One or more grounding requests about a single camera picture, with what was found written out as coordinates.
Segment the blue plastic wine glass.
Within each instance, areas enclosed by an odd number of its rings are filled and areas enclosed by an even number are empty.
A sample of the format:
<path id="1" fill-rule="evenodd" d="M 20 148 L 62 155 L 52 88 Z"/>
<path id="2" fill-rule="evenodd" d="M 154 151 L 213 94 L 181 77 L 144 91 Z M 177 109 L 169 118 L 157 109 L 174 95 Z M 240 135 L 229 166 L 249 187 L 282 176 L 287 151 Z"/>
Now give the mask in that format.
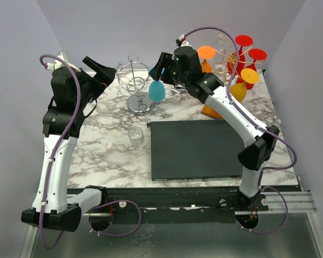
<path id="1" fill-rule="evenodd" d="M 152 70 L 154 70 L 154 67 L 149 69 L 149 75 L 152 78 L 152 82 L 149 86 L 149 98 L 153 102 L 161 102 L 165 98 L 165 87 L 161 81 L 156 81 L 153 78 L 153 75 L 151 75 Z"/>

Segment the clear ribbed wine glass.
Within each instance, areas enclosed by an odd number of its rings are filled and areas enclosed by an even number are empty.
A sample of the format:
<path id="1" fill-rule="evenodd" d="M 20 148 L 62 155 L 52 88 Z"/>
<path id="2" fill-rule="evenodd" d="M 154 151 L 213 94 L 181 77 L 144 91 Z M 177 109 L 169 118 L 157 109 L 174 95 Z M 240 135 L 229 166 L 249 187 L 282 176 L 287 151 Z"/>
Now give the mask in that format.
<path id="1" fill-rule="evenodd" d="M 128 131 L 129 140 L 134 147 L 141 147 L 144 143 L 144 133 L 140 127 L 132 127 Z"/>

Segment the yellow plastic wine glass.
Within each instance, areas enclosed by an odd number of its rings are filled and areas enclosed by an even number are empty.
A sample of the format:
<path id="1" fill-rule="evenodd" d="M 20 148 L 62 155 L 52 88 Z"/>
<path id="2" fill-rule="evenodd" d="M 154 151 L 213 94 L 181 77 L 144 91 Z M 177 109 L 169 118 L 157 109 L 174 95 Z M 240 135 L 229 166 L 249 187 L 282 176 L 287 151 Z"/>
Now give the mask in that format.
<path id="1" fill-rule="evenodd" d="M 250 68 L 244 68 L 241 71 L 241 78 L 243 82 L 235 83 L 233 86 L 230 87 L 231 95 L 238 101 L 242 102 L 247 94 L 247 87 L 246 84 L 255 84 L 259 81 L 258 73 Z"/>

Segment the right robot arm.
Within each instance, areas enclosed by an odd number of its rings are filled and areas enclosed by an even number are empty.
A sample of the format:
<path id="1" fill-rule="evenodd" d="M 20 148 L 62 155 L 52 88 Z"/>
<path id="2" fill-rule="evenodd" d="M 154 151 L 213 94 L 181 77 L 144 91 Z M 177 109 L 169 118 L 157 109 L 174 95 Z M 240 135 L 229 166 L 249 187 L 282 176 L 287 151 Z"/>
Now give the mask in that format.
<path id="1" fill-rule="evenodd" d="M 274 151 L 278 127 L 267 126 L 255 118 L 216 75 L 204 73 L 198 53 L 191 46 L 178 47 L 172 54 L 162 52 L 149 75 L 156 82 L 184 86 L 192 97 L 219 113 L 238 133 L 245 149 L 238 154 L 243 172 L 237 205 L 245 211 L 254 207 L 262 169 Z"/>

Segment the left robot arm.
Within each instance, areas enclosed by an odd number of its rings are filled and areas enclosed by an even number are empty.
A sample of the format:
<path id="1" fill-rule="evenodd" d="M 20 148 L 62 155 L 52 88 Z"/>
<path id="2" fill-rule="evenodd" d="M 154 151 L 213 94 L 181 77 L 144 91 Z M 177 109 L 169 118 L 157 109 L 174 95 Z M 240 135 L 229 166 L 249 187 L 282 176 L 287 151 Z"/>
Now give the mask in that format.
<path id="1" fill-rule="evenodd" d="M 94 76 L 71 64 L 64 53 L 55 56 L 52 63 L 41 62 L 52 71 L 53 97 L 43 117 L 44 159 L 38 191 L 31 208 L 21 214 L 22 222 L 35 227 L 74 232 L 84 213 L 108 208 L 103 187 L 89 186 L 67 198 L 71 159 L 87 118 L 83 111 L 87 104 L 97 101 L 116 75 L 115 68 L 89 57 L 83 62 Z"/>

